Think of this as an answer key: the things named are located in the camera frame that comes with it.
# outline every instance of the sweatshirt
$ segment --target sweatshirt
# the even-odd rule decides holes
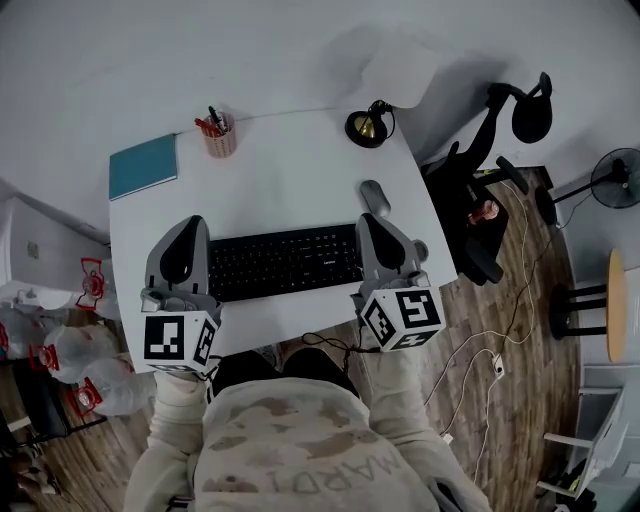
[[[124,510],[173,510],[179,496],[202,512],[490,511],[429,426],[414,350],[363,354],[370,408],[298,378],[232,386],[207,405],[204,383],[156,373]]]

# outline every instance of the keyboard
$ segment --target keyboard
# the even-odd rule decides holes
[[[355,224],[209,242],[209,293],[222,302],[362,281]]]

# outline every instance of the wooden stool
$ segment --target wooden stool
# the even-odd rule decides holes
[[[572,302],[576,297],[606,294],[606,298]],[[573,311],[587,309],[607,310],[607,323],[603,327],[569,327],[569,318]],[[624,353],[627,331],[627,282],[620,251],[614,249],[609,256],[609,275],[607,284],[590,286],[578,290],[569,290],[566,286],[556,285],[549,300],[549,326],[551,334],[557,340],[565,336],[607,336],[609,360],[616,362]]]

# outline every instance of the computer mouse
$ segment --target computer mouse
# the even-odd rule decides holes
[[[391,205],[376,180],[365,180],[360,184],[360,193],[367,204],[367,208],[374,215],[385,217],[391,211]]]

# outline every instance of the notebook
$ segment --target notebook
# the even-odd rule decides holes
[[[172,133],[111,155],[109,199],[113,201],[177,176],[176,136]]]

